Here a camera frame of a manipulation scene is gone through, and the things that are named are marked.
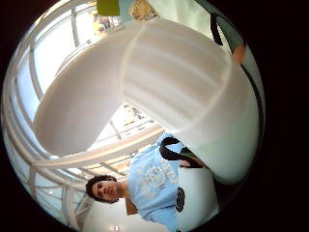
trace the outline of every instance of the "fisheye lens view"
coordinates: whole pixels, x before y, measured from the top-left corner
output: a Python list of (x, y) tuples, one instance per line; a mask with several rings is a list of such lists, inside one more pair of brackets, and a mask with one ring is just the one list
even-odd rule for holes
[(24, 223), (229, 231), (220, 220), (250, 198), (268, 109), (254, 41), (217, 4), (60, 0), (28, 14), (1, 92), (3, 159), (42, 213)]

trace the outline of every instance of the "black shoulder strap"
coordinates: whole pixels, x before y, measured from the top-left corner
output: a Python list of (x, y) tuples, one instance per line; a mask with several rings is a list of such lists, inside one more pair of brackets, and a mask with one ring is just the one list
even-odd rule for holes
[(166, 160), (186, 160), (190, 163), (191, 168), (200, 168), (201, 165), (199, 165), (197, 161), (195, 161), (194, 159), (191, 159), (189, 157), (182, 156), (183, 153), (190, 152), (189, 149), (184, 147), (184, 148), (182, 148), (181, 153), (178, 154), (176, 152), (169, 150), (166, 147), (167, 145), (176, 144), (176, 143), (179, 143), (179, 142), (180, 142), (180, 140), (178, 140), (177, 138), (174, 138), (174, 137), (164, 138), (162, 140), (160, 148), (159, 148), (159, 151), (160, 151), (162, 157), (165, 158)]

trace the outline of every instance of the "glass ceiling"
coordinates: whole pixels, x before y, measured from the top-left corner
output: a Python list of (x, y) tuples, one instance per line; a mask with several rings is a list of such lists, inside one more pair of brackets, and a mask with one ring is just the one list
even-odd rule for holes
[[(37, 141), (33, 120), (64, 61), (121, 23), (120, 16), (98, 15), (96, 1), (59, 1), (23, 37), (4, 83), (2, 128), (14, 171), (49, 214), (78, 231), (92, 202), (85, 196), (85, 181), (97, 174), (124, 179), (130, 159), (153, 143), (163, 128), (124, 102), (86, 152), (58, 158)], [(212, 39), (210, 28), (196, 30), (203, 30)], [(230, 50), (227, 42), (224, 47)]]

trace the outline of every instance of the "man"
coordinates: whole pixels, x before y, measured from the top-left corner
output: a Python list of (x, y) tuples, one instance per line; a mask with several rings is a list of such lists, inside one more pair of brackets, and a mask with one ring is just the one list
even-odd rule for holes
[[(178, 167), (205, 166), (192, 156), (177, 155), (183, 151), (187, 150), (182, 143), (165, 132), (154, 145), (132, 159), (125, 181), (117, 182), (109, 175), (97, 176), (89, 180), (86, 191), (100, 202), (128, 199), (143, 219), (159, 222), (169, 231), (177, 231)], [(168, 160), (161, 153), (167, 158), (174, 154), (176, 157)]]

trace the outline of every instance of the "white curved surface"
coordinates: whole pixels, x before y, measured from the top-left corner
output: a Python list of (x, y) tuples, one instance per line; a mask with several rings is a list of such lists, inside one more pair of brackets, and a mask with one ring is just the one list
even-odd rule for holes
[(177, 212), (179, 229), (190, 231), (218, 213), (219, 205), (211, 172), (206, 168), (180, 168), (179, 186), (185, 194), (183, 210)]
[(209, 38), (165, 19), (131, 22), (62, 69), (39, 106), (35, 134), (55, 155), (85, 151), (126, 101), (194, 150), (220, 181), (233, 183), (248, 167), (239, 159), (250, 160), (255, 146), (212, 160), (199, 147), (220, 139), (233, 123), (243, 126), (250, 94), (240, 66)]

